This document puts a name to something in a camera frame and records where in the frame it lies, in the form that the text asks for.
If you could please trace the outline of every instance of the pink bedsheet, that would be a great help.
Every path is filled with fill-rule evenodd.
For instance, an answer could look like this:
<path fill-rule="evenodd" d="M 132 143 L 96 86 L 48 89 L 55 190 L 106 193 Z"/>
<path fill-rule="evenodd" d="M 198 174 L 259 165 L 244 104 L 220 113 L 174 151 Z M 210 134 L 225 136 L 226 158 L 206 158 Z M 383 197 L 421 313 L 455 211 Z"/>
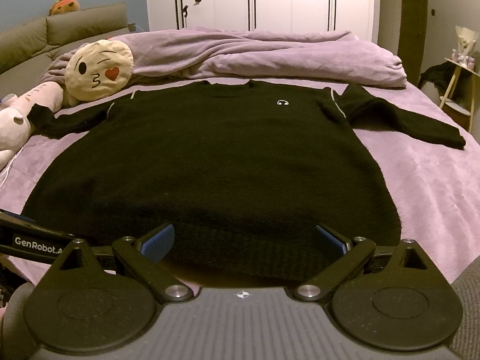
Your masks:
<path fill-rule="evenodd" d="M 212 83 L 227 84 L 246 82 L 246 79 L 234 78 L 208 80 Z M 346 84 L 342 83 L 300 79 L 265 81 L 315 88 L 331 87 L 338 93 L 342 93 L 346 87 Z M 134 86 L 112 97 L 62 110 L 61 113 L 90 107 L 140 88 L 154 90 L 190 82 L 151 87 Z M 410 84 L 402 90 L 367 90 L 401 108 L 456 126 L 428 97 Z M 460 133 L 466 140 L 465 149 L 462 151 L 421 142 L 396 131 L 359 128 L 355 131 L 382 169 L 402 221 L 402 237 L 416 239 L 447 280 L 452 282 L 480 255 L 480 146 L 462 128 Z M 59 140 L 42 136 L 30 138 L 14 161 L 0 190 L 0 208 L 20 212 L 35 183 L 55 156 L 81 136 L 82 134 L 70 134 Z M 38 282 L 48 268 L 44 264 L 12 257 L 9 257 L 8 261 L 33 283 Z"/>

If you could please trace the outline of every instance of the white wardrobe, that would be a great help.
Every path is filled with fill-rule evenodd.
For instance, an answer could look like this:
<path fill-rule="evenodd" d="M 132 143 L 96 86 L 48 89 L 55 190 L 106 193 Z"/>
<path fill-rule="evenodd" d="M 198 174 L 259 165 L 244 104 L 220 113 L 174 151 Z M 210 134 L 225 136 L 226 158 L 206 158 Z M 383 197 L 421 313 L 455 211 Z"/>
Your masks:
<path fill-rule="evenodd" d="M 296 33 L 351 30 L 376 42 L 376 1 L 147 0 L 147 8 L 150 31 L 194 26 Z"/>

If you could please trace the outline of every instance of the sweater sleeve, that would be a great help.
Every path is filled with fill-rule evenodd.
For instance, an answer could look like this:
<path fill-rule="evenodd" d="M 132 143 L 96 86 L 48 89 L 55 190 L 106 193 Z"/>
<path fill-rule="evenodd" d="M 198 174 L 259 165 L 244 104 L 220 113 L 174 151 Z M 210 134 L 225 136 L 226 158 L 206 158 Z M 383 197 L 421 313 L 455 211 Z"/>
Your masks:
<path fill-rule="evenodd" d="M 113 102 L 114 100 L 111 100 L 59 117 L 55 117 L 49 108 L 35 104 L 27 117 L 40 133 L 58 139 L 67 134 L 88 131 L 100 124 L 107 118 Z"/>
<path fill-rule="evenodd" d="M 341 96 L 335 100 L 344 112 L 350 125 L 364 117 L 375 117 L 412 138 L 428 143 L 445 145 L 454 149 L 463 149 L 465 139 L 458 128 L 431 117 L 407 111 L 375 97 L 357 84 L 350 84 Z"/>

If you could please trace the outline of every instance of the triangular cutout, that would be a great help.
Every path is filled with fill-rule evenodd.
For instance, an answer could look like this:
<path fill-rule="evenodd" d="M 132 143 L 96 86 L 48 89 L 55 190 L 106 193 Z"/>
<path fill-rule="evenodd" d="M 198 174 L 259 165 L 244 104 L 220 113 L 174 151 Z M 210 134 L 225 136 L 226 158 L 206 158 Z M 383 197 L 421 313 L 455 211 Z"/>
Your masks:
<path fill-rule="evenodd" d="M 403 266 L 405 268 L 413 269 L 427 269 L 420 256 L 415 249 L 407 249 L 405 251 L 405 258 L 403 259 Z"/>
<path fill-rule="evenodd" d="M 84 266 L 86 266 L 86 264 L 87 264 L 87 261 L 83 256 L 82 250 L 74 249 L 71 251 L 70 255 L 63 262 L 62 266 L 60 267 L 60 270 L 65 271 L 67 269 L 83 268 Z"/>

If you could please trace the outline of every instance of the folded purple blanket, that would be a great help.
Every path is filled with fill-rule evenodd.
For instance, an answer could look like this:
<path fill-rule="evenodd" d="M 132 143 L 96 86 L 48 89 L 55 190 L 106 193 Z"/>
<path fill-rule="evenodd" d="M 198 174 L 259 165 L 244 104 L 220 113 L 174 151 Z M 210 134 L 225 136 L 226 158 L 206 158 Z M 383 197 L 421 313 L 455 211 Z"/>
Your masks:
<path fill-rule="evenodd" d="M 133 75 L 127 85 L 158 78 L 221 76 L 316 78 L 383 88 L 407 84 L 399 57 L 349 31 L 298 35 L 195 28 L 131 33 L 111 40 L 124 42 L 133 54 Z M 64 85 L 65 68 L 76 50 L 53 61 L 41 82 Z"/>

